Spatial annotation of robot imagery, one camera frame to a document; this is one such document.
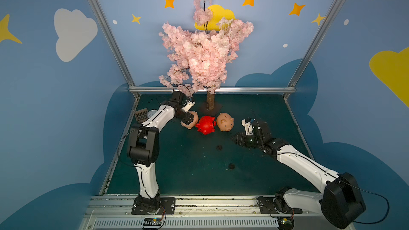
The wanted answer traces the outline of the red piggy bank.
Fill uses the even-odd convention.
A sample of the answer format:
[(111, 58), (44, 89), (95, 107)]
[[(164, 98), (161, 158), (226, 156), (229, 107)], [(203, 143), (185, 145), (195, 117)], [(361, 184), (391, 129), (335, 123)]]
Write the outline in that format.
[(198, 132), (203, 135), (208, 135), (215, 132), (216, 121), (215, 117), (203, 116), (199, 119), (195, 127), (198, 129)]

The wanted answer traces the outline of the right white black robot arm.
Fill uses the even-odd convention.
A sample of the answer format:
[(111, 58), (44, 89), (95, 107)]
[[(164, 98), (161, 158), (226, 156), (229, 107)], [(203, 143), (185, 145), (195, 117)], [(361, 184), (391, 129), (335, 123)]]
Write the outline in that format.
[(285, 187), (273, 198), (259, 197), (257, 202), (262, 213), (275, 211), (289, 214), (297, 209), (311, 211), (323, 216), (338, 229), (346, 229), (366, 211), (356, 178), (350, 173), (340, 174), (299, 152), (280, 138), (273, 138), (260, 129), (251, 133), (236, 133), (232, 141), (242, 147), (256, 148), (288, 166), (317, 188), (317, 192)]

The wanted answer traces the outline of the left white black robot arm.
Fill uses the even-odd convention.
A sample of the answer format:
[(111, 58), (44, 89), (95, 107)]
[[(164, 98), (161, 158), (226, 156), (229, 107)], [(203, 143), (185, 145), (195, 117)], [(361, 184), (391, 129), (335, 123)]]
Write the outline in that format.
[(174, 118), (185, 124), (193, 122), (194, 116), (189, 110), (195, 105), (193, 99), (181, 102), (166, 101), (148, 120), (139, 127), (132, 127), (129, 137), (127, 156), (138, 175), (140, 191), (135, 198), (131, 214), (146, 215), (164, 213), (166, 209), (161, 204), (160, 188), (156, 177), (156, 160), (160, 152), (160, 131)]

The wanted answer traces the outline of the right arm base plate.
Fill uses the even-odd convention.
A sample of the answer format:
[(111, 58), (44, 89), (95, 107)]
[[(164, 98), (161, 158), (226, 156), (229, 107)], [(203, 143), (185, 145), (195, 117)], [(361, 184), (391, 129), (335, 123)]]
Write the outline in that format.
[(281, 197), (260, 196), (256, 202), (261, 214), (302, 214), (301, 209), (289, 207)]

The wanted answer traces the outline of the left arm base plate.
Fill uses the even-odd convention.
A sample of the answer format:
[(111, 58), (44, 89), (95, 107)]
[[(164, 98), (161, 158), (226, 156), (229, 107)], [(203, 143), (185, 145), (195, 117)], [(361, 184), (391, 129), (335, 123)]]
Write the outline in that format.
[(147, 199), (138, 196), (133, 203), (132, 215), (173, 215), (175, 213), (175, 198)]

